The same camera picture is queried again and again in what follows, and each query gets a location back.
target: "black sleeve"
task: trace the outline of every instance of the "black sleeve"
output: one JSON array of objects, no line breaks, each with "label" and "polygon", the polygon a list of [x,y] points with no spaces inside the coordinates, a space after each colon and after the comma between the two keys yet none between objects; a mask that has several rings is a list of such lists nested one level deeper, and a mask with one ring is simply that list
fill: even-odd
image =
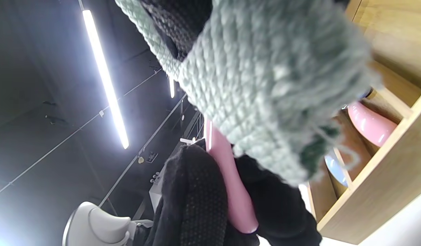
[{"label": "black sleeve", "polygon": [[285,184],[270,171],[263,170],[248,156],[236,161],[259,222],[257,234],[272,246],[320,245],[317,223],[306,210],[299,189]]}]

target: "black textured jacket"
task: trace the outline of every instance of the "black textured jacket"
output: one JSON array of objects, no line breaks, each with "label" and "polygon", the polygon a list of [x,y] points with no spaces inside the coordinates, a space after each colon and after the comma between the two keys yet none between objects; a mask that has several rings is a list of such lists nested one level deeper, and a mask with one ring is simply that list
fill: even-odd
[{"label": "black textured jacket", "polygon": [[162,199],[145,246],[258,246],[256,233],[272,246],[320,244],[316,222],[300,191],[248,156],[236,159],[236,164],[259,228],[249,235],[233,228],[227,220],[226,190],[218,165],[204,151],[203,142],[198,145],[181,148],[167,161]]},{"label": "black textured jacket", "polygon": [[[173,58],[183,61],[212,13],[212,0],[139,1]],[[350,0],[333,1],[345,8]]]}]

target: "knitted sleeve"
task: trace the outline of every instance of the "knitted sleeve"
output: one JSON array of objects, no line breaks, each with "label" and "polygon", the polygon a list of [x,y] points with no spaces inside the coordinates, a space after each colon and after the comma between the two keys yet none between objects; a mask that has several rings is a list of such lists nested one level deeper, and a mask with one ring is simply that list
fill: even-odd
[{"label": "knitted sleeve", "polygon": [[[380,86],[367,66],[370,46],[332,0],[213,0],[184,59],[160,36],[169,19],[154,25],[139,0],[116,3],[235,154],[248,154],[294,186],[312,178],[337,143],[332,116]],[[162,35],[178,42],[171,31]]]}]

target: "light fixture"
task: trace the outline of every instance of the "light fixture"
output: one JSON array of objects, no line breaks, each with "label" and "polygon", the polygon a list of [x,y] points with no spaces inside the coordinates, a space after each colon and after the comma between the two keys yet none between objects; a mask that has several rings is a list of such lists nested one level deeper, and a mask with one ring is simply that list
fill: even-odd
[{"label": "light fixture", "polygon": [[92,45],[93,54],[95,55],[96,64],[101,75],[101,80],[104,85],[105,94],[107,96],[108,104],[110,105],[111,113],[113,115],[113,122],[115,123],[116,130],[118,131],[124,149],[128,148],[129,140],[127,137],[124,120],[122,119],[121,111],[118,105],[118,99],[115,95],[115,89],[111,82],[110,73],[108,72],[107,63],[104,58],[101,43],[96,32],[95,22],[93,21],[92,13],[90,10],[83,10],[85,28],[89,35],[90,44]]},{"label": "light fixture", "polygon": [[174,98],[174,95],[175,95],[174,79],[171,77],[169,77],[169,89],[171,91],[171,98]]}]

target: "pink object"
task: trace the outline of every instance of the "pink object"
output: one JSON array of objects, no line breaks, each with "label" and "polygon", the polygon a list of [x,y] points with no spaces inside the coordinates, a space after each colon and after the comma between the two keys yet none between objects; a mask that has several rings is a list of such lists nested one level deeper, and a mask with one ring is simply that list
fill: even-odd
[{"label": "pink object", "polygon": [[232,148],[212,121],[205,120],[206,151],[215,159],[220,167],[227,190],[228,213],[231,224],[242,233],[252,233],[259,226],[248,195],[236,168]]},{"label": "pink object", "polygon": [[396,123],[371,111],[358,101],[348,106],[348,116],[359,133],[379,147],[384,145],[397,127]]}]

